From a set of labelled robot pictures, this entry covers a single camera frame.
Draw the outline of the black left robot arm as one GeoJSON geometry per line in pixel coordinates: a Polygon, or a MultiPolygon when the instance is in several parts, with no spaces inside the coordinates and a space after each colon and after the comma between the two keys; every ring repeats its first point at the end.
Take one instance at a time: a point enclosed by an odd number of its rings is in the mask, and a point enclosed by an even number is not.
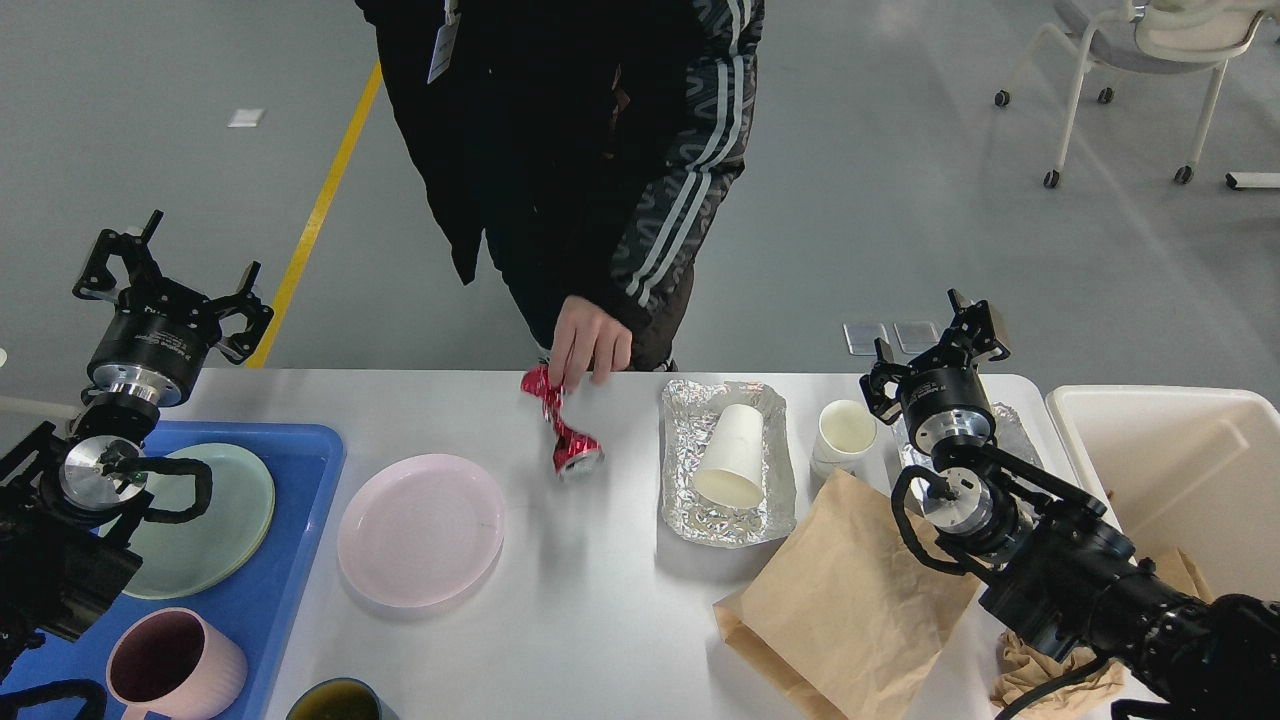
{"type": "Polygon", "coordinates": [[[114,314],[86,369],[90,387],[67,434],[42,421],[3,457],[3,671],[54,635],[78,641],[148,560],[211,585],[260,542],[224,521],[212,469],[151,456],[160,411],[187,402],[211,351],[244,363],[274,311],[248,264],[229,295],[209,297],[163,274],[150,250],[163,220],[101,231],[74,283],[114,314]]]}

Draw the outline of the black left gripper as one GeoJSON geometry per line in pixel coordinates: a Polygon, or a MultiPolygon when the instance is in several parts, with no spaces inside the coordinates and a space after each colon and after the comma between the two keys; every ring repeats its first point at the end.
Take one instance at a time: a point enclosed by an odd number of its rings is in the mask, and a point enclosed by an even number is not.
{"type": "MultiPolygon", "coordinates": [[[[148,243],[163,218],[163,210],[152,211],[137,233],[102,229],[72,295],[113,305],[156,299],[164,277],[148,243]],[[114,258],[124,268],[125,284],[110,269],[114,258]]],[[[204,323],[115,307],[88,363],[92,387],[122,393],[141,389],[137,393],[141,398],[157,407],[173,407],[189,400],[212,348],[233,365],[243,365],[256,352],[274,318],[274,309],[255,293],[260,272],[261,263],[250,263],[232,293],[206,301],[204,323]],[[234,318],[241,318],[244,327],[238,332],[224,331],[223,322],[234,318]]]]}

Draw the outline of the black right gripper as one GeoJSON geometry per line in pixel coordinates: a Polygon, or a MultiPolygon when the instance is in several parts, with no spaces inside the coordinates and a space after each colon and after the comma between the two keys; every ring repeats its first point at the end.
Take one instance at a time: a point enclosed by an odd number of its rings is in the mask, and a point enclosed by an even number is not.
{"type": "Polygon", "coordinates": [[[876,361],[860,379],[870,415],[884,425],[905,416],[910,445],[932,454],[942,443],[983,446],[995,438],[995,416],[977,368],[1011,357],[1004,319],[987,300],[948,290],[952,320],[931,350],[937,369],[896,363],[887,340],[873,341],[876,361]]]}

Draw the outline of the person's hand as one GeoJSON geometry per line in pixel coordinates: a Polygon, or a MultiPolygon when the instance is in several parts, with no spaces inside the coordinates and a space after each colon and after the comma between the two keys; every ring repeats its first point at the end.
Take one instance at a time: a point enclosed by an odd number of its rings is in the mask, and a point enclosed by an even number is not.
{"type": "Polygon", "coordinates": [[[605,383],[631,363],[634,336],[630,328],[586,299],[570,295],[557,316],[548,363],[554,387],[576,389],[588,375],[605,383]]]}

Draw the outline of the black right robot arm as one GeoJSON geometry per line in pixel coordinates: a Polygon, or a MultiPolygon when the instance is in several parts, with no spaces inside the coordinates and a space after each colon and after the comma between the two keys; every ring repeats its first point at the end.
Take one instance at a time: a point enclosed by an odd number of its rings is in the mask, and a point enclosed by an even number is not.
{"type": "Polygon", "coordinates": [[[980,383],[983,361],[1005,360],[992,306],[948,291],[954,318],[909,363],[877,340],[860,387],[870,414],[904,420],[929,464],[906,465],[890,486],[905,547],[924,566],[972,574],[980,606],[1033,650],[1062,661],[1078,646],[1094,659],[1044,682],[1000,712],[1083,683],[1110,662],[1156,701],[1116,700],[1115,719],[1258,719],[1277,707],[1277,603],[1248,594],[1204,602],[1160,579],[1155,562],[1105,520],[1100,498],[998,446],[980,383]]]}

